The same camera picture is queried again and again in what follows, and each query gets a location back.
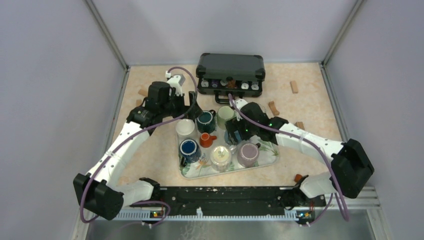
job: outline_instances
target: white wall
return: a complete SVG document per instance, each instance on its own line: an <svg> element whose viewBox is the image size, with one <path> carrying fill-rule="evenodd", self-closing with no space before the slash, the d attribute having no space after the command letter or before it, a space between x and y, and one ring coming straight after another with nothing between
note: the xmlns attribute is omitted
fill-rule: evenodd
<svg viewBox="0 0 424 240"><path fill-rule="evenodd" d="M0 3L0 239L66 240L123 70L82 0Z"/></svg>
<svg viewBox="0 0 424 240"><path fill-rule="evenodd" d="M197 63L204 52L318 62L355 2L94 0L130 65Z"/></svg>
<svg viewBox="0 0 424 240"><path fill-rule="evenodd" d="M394 239L423 239L424 1L367 1L328 71Z"/></svg>

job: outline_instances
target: floral tray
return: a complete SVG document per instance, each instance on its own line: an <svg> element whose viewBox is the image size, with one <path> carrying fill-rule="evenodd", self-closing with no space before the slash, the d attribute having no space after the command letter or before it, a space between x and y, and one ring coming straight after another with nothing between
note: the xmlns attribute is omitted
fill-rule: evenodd
<svg viewBox="0 0 424 240"><path fill-rule="evenodd" d="M200 133L198 133L197 138L195 139L197 143L199 143L199 136ZM197 179L202 177L208 177L218 174L228 174L231 172L236 171L243 171L247 169L254 169L259 168L263 166L271 165L280 157L280 153L278 151L278 148L275 144L268 142L268 141L262 141L259 137L253 136L248 141L243 141L239 145L237 145L237 150L232 155L231 162L229 163L229 167L224 172L219 172L215 170L211 165L212 162L209 158L210 152L217 146L226 146L228 147L228 144L224 140L224 133L225 131L217 127L211 135L217 136L218 138L213 142L213 145L208 148L200 147L201 149L201 158L199 161L194 163L188 163L185 167L179 166L181 175L186 179ZM180 145L181 139L178 139L177 137L177 146ZM239 151L239 148L245 144L245 143L253 143L253 144L260 144L259 147L259 157L257 159L257 162L249 168L246 168L239 164L237 160L237 153Z"/></svg>

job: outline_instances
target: small orange cup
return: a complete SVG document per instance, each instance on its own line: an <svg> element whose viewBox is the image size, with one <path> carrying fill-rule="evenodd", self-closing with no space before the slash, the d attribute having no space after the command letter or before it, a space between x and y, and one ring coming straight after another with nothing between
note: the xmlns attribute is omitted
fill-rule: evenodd
<svg viewBox="0 0 424 240"><path fill-rule="evenodd" d="M214 143L214 140L217 139L217 136L211 136L209 133L205 132L200 135L199 143L202 148L209 148Z"/></svg>

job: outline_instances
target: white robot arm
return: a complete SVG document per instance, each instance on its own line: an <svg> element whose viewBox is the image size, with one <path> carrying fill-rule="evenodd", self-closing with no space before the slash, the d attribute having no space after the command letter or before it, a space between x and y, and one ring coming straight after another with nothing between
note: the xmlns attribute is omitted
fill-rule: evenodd
<svg viewBox="0 0 424 240"><path fill-rule="evenodd" d="M163 118L184 116L194 120L202 113L195 102L194 92L189 92L190 105L184 104L184 76L177 74L169 77L167 82L155 81L150 85L148 96L140 106L131 110L109 150L86 175L78 174L74 178L73 186L78 202L85 209L111 220L122 207L150 199L155 186L159 186L148 178L123 186L117 186L117 183L136 150L153 133L154 127L161 124Z"/></svg>
<svg viewBox="0 0 424 240"><path fill-rule="evenodd" d="M307 132L283 118L269 119L255 102L248 103L244 99L237 99L234 103L234 107L243 115L267 129L258 127L237 112L236 118L225 123L232 144L257 135L264 141L295 149L325 165L329 164L328 167L334 172L341 192L348 198L356 198L374 173L374 167L358 141L349 139L347 142L341 142L323 138ZM331 177L330 172L306 176L298 184L300 190L308 198L337 192L335 180Z"/></svg>

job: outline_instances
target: mug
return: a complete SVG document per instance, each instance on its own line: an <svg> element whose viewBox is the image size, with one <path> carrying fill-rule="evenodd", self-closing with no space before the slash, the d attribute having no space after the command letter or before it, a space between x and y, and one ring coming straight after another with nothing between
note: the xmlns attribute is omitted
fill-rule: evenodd
<svg viewBox="0 0 424 240"><path fill-rule="evenodd" d="M218 172L225 172L230 166L233 154L230 149L225 146L217 146L210 152L210 161L212 168Z"/></svg>
<svg viewBox="0 0 424 240"><path fill-rule="evenodd" d="M217 139L217 136L211 136L209 133L205 132L200 135L199 143L202 148L209 148L214 143L214 140Z"/></svg>
<svg viewBox="0 0 424 240"><path fill-rule="evenodd" d="M182 141L178 150L182 158L181 162L183 163L195 163L202 155L202 151L197 142L190 138Z"/></svg>
<svg viewBox="0 0 424 240"><path fill-rule="evenodd" d="M179 140L195 139L197 138L195 123L190 119L181 119L175 126L176 134Z"/></svg>
<svg viewBox="0 0 424 240"><path fill-rule="evenodd" d="M252 167L259 157L259 149L253 143L246 143L240 147L237 154L237 160L245 168Z"/></svg>
<svg viewBox="0 0 424 240"><path fill-rule="evenodd" d="M196 118L197 129L200 133L211 134L215 131L217 124L215 123L215 110L203 111L203 113Z"/></svg>
<svg viewBox="0 0 424 240"><path fill-rule="evenodd" d="M218 127L222 130L226 130L225 122L234 118L236 116L236 113L234 110L229 106L223 106L218 110L218 113L216 114L216 120L218 122Z"/></svg>

